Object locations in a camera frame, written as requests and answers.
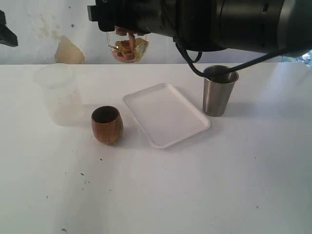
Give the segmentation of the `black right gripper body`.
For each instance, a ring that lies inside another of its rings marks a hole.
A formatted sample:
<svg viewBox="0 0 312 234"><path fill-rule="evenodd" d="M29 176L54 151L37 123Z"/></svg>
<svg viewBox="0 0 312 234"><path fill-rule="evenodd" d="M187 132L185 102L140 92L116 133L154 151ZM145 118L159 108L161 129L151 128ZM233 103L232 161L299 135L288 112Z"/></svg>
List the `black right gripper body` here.
<svg viewBox="0 0 312 234"><path fill-rule="evenodd" d="M139 34L175 34L175 0L97 0L87 6L89 21L97 22L100 31L121 28Z"/></svg>

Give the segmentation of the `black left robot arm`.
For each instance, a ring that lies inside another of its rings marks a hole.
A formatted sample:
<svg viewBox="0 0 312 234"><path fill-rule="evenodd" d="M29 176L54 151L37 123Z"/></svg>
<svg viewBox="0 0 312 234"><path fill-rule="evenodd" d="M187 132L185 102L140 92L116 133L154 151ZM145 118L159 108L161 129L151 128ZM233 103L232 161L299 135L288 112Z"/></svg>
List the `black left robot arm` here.
<svg viewBox="0 0 312 234"><path fill-rule="evenodd" d="M6 16L2 10L0 10L0 44L10 47L19 45L17 36L6 26Z"/></svg>

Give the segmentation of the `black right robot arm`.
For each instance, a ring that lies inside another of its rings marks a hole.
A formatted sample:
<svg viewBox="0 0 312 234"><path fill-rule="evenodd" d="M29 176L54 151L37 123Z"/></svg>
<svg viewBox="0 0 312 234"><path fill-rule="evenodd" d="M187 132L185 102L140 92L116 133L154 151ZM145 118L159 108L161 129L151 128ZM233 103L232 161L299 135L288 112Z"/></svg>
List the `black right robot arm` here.
<svg viewBox="0 0 312 234"><path fill-rule="evenodd" d="M298 56L312 48L309 0L97 0L88 17L103 32L178 38L197 52L288 49Z"/></svg>

